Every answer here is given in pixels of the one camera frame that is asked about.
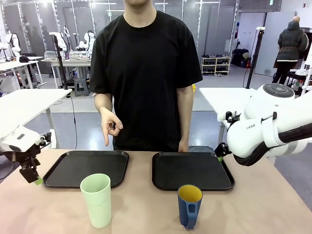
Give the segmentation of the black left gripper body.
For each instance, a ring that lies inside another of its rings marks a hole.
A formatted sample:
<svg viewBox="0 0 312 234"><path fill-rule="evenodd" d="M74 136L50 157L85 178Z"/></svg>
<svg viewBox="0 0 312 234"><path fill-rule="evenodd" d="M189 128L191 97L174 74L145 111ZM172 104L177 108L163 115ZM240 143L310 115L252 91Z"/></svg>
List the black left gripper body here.
<svg viewBox="0 0 312 234"><path fill-rule="evenodd" d="M31 169L33 171L37 170L37 166L40 165L36 156L41 152L41 147L39 145L32 145L25 152L12 151L9 152L11 159L18 162L23 170Z"/></svg>

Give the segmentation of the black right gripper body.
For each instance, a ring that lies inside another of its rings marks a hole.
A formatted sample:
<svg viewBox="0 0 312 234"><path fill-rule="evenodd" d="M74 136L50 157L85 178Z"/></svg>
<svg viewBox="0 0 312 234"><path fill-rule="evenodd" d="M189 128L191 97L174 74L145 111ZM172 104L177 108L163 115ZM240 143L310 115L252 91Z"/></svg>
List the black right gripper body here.
<svg viewBox="0 0 312 234"><path fill-rule="evenodd" d="M229 146L225 142L221 142L215 148L214 153L216 157L225 157L226 155L231 154Z"/></svg>

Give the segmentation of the pale green plastic cup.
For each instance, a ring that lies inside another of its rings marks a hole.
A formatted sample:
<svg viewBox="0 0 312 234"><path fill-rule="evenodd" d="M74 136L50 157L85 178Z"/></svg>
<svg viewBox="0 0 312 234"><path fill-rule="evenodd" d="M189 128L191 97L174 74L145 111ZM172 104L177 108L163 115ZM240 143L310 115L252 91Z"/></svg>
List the pale green plastic cup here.
<svg viewBox="0 0 312 234"><path fill-rule="evenodd" d="M111 180L106 174L92 174L80 183L80 190L87 204L91 224L106 227L112 219Z"/></svg>

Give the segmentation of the person's left forearm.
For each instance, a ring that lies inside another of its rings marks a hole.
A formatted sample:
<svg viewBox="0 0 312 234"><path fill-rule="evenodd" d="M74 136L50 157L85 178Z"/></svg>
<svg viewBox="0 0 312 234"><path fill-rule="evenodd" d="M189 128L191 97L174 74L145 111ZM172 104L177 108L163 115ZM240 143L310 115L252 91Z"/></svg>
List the person's left forearm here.
<svg viewBox="0 0 312 234"><path fill-rule="evenodd" d="M192 85L177 90L177 104L181 127L181 140L189 141L191 116L193 110L194 94Z"/></svg>

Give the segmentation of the person's right forearm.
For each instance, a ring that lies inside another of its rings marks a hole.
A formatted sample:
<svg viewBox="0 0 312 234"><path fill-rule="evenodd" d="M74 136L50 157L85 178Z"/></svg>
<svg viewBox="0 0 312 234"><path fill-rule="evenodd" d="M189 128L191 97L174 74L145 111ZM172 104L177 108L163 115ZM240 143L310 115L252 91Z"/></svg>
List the person's right forearm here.
<svg viewBox="0 0 312 234"><path fill-rule="evenodd" d="M101 115L109 115L112 113L112 95L111 94L95 94L95 107Z"/></svg>

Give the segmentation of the person's right hand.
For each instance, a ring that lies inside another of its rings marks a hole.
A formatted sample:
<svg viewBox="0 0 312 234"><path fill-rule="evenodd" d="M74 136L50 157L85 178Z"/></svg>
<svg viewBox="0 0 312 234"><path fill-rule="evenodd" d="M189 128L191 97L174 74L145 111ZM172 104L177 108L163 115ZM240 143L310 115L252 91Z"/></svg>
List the person's right hand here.
<svg viewBox="0 0 312 234"><path fill-rule="evenodd" d="M109 136L116 137L123 129L121 120L105 107L100 107L101 127L104 136L105 146L109 145Z"/></svg>

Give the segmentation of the black plastic tray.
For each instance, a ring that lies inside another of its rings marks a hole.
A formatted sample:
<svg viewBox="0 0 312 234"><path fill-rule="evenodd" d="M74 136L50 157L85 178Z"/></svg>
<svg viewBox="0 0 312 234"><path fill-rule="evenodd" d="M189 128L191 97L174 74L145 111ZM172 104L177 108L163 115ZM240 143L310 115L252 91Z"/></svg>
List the black plastic tray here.
<svg viewBox="0 0 312 234"><path fill-rule="evenodd" d="M129 155L123 151L68 151L43 176L43 184L50 188L78 189L87 176L106 174L115 188L123 182L128 162Z"/></svg>
<svg viewBox="0 0 312 234"><path fill-rule="evenodd" d="M157 153L152 158L152 182L164 191L191 184L202 191L227 191L235 179L225 161L209 152Z"/></svg>

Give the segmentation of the black clamp knob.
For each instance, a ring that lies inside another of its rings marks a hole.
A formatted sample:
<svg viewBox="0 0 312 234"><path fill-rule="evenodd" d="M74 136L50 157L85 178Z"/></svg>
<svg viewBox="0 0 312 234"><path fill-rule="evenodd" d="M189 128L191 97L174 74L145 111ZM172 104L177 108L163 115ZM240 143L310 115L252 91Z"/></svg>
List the black clamp knob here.
<svg viewBox="0 0 312 234"><path fill-rule="evenodd" d="M225 114L225 119L228 123L234 123L240 120L240 114L238 114L237 111L233 113L231 111L227 111Z"/></svg>

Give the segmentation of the white side table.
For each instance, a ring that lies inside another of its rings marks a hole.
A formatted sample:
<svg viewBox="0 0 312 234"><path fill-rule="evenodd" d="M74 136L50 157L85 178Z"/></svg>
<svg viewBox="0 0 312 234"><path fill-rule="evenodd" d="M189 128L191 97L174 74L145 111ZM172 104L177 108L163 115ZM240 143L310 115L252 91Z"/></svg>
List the white side table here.
<svg viewBox="0 0 312 234"><path fill-rule="evenodd" d="M71 89L19 89L0 97L0 132L16 129L46 112L52 131L52 148L59 146L50 107L71 93Z"/></svg>
<svg viewBox="0 0 312 234"><path fill-rule="evenodd" d="M223 141L224 131L230 124L225 120L227 111L241 114L255 89L246 88L200 88L212 110L216 113L219 122L219 134L217 143Z"/></svg>

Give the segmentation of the blue mug yellow inside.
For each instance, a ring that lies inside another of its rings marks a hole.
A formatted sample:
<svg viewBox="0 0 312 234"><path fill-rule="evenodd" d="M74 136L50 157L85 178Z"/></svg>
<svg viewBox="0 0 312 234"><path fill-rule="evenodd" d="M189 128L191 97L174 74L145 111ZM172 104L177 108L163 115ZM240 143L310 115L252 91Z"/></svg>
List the blue mug yellow inside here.
<svg viewBox="0 0 312 234"><path fill-rule="evenodd" d="M177 191L180 224L187 230L192 230L197 222L202 191L195 185L186 184Z"/></svg>

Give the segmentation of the wooden shoe rack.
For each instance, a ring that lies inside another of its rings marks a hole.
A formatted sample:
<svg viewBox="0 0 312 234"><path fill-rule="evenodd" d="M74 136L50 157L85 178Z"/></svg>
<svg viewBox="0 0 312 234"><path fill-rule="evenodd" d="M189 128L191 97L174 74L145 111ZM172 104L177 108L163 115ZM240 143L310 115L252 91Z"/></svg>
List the wooden shoe rack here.
<svg viewBox="0 0 312 234"><path fill-rule="evenodd" d="M201 58L202 75L216 77L228 75L230 63L229 55L203 55Z"/></svg>

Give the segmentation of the grey plastic step stool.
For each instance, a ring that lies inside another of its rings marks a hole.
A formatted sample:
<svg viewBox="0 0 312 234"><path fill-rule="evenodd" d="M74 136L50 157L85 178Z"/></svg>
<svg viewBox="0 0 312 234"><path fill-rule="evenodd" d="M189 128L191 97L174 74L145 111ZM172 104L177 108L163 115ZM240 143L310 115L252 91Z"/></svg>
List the grey plastic step stool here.
<svg viewBox="0 0 312 234"><path fill-rule="evenodd" d="M89 89L87 86L86 79L84 78L76 78L74 79L74 90L75 90L75 96L89 96Z"/></svg>

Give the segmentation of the white background workbench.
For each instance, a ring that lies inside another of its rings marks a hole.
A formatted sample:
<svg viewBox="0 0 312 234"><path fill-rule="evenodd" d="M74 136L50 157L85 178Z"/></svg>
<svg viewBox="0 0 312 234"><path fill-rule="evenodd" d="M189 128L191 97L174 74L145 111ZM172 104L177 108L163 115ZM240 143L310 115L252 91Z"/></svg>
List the white background workbench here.
<svg viewBox="0 0 312 234"><path fill-rule="evenodd" d="M39 68L39 61L43 57L28 57L28 62L8 61L0 59L0 77L13 75L17 79L16 84L22 89L39 88L45 85Z"/></svg>

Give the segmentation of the black luggage bag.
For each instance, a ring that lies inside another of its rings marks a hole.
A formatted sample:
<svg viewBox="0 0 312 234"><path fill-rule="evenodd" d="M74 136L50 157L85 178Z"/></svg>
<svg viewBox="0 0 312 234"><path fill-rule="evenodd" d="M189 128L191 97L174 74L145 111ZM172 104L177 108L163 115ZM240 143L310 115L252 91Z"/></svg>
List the black luggage bag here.
<svg viewBox="0 0 312 234"><path fill-rule="evenodd" d="M250 61L250 54L248 49L234 49L232 52L231 64L246 68L248 61Z"/></svg>

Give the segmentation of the black tripod stand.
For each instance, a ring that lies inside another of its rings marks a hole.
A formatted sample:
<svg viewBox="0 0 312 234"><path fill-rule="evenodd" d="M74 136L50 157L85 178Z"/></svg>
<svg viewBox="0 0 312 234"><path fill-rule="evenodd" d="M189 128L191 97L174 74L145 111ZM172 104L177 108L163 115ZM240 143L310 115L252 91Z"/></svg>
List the black tripod stand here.
<svg viewBox="0 0 312 234"><path fill-rule="evenodd" d="M68 86L67 86L67 81L66 81L66 77L65 77L65 72L64 72L64 67L63 67L63 63L62 63L62 56L60 53L61 47L59 45L59 41L58 41L58 37L57 35L59 34L61 36L60 33L56 33L56 32L50 32L49 33L53 39L53 43L55 45L55 49L57 52L57 60L58 60L58 64L59 64L59 72L60 72L60 77L61 77L61 81L62 81L62 86L65 90L68 90Z"/></svg>
<svg viewBox="0 0 312 234"><path fill-rule="evenodd" d="M258 58L258 54L259 54L262 38L263 38L263 35L264 35L265 27L264 26L263 27L257 27L256 31L258 32L258 34L257 34L257 42L256 42L255 51L254 51L253 58L252 58L251 68L250 68L248 79L247 79L247 84L246 84L246 87L245 87L246 89L250 89L250 84L251 84L253 72L254 72L254 69L255 69L255 66L256 66L256 62L257 62L257 58Z"/></svg>

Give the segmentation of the person in black t-shirt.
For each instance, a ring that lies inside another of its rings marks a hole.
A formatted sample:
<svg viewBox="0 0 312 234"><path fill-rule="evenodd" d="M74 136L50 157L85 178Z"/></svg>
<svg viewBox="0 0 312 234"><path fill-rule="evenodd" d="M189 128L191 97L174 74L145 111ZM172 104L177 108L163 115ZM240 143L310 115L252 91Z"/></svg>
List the person in black t-shirt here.
<svg viewBox="0 0 312 234"><path fill-rule="evenodd" d="M94 42L90 90L112 95L123 129L109 136L115 150L178 152L177 89L203 77L186 24L152 0L123 0L124 13Z"/></svg>

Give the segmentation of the clear plastic storage box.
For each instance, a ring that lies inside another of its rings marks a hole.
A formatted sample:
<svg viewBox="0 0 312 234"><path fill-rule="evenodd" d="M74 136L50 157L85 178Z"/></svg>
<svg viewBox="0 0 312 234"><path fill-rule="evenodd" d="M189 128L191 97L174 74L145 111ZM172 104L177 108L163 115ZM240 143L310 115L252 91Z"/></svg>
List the clear plastic storage box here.
<svg viewBox="0 0 312 234"><path fill-rule="evenodd" d="M70 51L69 52L69 59L75 60L89 60L91 58L91 54L89 51Z"/></svg>

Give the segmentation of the person in dark jacket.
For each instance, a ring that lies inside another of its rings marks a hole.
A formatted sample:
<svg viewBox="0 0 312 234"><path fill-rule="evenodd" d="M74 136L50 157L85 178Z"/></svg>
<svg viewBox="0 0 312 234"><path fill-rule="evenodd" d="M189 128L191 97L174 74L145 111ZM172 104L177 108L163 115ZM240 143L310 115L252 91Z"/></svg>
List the person in dark jacket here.
<svg viewBox="0 0 312 234"><path fill-rule="evenodd" d="M293 17L277 40L278 54L275 59L274 68L277 69L272 83L284 84L287 73L294 69L300 56L307 50L309 39L300 28L300 17Z"/></svg>

